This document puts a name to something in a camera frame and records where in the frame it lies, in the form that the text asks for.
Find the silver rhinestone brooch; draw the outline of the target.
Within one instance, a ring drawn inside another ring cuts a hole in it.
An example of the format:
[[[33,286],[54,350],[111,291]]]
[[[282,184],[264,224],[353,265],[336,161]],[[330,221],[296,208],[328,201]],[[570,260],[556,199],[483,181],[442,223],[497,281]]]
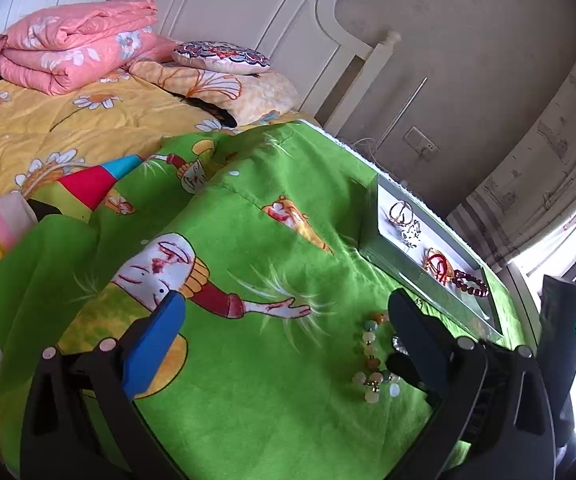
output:
[[[421,226],[417,219],[411,220],[405,226],[399,226],[399,237],[408,248],[416,248],[420,243]]]

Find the striped cartoon curtain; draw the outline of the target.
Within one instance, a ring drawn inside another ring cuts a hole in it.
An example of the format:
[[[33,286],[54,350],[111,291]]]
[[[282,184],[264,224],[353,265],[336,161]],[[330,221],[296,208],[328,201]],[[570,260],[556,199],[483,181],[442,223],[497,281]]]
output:
[[[530,130],[447,221],[499,270],[575,213],[576,62]]]

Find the grey shallow cardboard tray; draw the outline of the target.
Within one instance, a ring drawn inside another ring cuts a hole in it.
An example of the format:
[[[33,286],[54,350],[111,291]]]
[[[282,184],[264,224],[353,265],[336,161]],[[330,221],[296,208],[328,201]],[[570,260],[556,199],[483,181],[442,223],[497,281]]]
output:
[[[399,226],[420,222],[420,243],[408,248]],[[500,341],[502,330],[492,286],[470,250],[405,188],[376,176],[368,185],[359,253],[426,304],[470,334]]]

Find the green cartoon blanket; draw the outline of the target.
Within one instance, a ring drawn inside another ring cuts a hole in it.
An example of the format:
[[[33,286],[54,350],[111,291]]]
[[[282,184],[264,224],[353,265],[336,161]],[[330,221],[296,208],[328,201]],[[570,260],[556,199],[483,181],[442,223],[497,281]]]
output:
[[[42,351],[92,350],[170,292],[186,320],[136,403],[195,479],[380,479],[429,414],[355,382],[391,276],[359,251],[376,171],[307,122],[188,133],[150,156],[53,174],[0,196],[0,449],[20,470]]]

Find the yellow floral bedsheet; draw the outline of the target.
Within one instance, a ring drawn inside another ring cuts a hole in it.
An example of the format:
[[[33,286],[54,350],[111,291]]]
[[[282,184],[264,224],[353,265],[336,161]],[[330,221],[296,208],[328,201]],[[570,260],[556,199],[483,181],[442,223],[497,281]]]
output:
[[[318,219],[307,149],[287,113],[202,130],[202,113],[143,81],[49,98],[0,82],[0,454],[18,464],[40,353],[92,350],[169,292],[177,335],[137,398],[177,457],[274,477],[309,468],[312,404],[286,330]]]

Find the yellow floral pillow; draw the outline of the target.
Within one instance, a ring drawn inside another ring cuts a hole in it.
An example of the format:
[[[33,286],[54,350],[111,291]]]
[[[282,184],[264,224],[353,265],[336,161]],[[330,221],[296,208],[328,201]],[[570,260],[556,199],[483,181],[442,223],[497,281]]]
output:
[[[212,105],[226,113],[232,127],[276,118],[300,103],[292,82],[274,70],[258,75],[234,75],[140,60],[128,71],[169,93]]]

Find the folded pink floral quilt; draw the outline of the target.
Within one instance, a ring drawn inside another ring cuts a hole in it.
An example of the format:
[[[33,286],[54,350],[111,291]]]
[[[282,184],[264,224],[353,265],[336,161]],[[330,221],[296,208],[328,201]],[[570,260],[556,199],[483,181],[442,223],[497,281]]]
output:
[[[52,6],[5,30],[0,76],[17,86],[62,96],[146,58],[169,61],[175,42],[158,35],[151,0]]]

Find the white wooden headboard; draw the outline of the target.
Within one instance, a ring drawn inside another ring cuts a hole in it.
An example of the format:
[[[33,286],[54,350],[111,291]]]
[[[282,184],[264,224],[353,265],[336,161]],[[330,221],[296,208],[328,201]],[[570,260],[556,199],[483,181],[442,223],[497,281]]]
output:
[[[376,46],[355,37],[337,19],[340,0],[153,1],[163,36],[226,41],[265,54],[297,88],[297,109],[323,116],[332,134],[341,132],[402,40],[394,30]]]

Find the patterned round cushion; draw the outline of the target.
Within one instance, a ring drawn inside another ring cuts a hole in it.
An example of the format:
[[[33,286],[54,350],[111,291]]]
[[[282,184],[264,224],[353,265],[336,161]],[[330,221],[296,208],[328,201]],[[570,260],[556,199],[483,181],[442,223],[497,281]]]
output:
[[[224,41],[185,41],[177,44],[173,60],[181,66],[234,75],[255,75],[271,69],[263,53]]]

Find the wall power socket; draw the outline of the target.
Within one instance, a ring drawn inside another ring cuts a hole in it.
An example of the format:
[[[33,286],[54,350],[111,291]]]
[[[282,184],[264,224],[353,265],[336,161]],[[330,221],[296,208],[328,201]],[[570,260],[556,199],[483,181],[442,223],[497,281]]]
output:
[[[427,162],[431,162],[438,153],[437,146],[416,126],[408,129],[403,141]]]

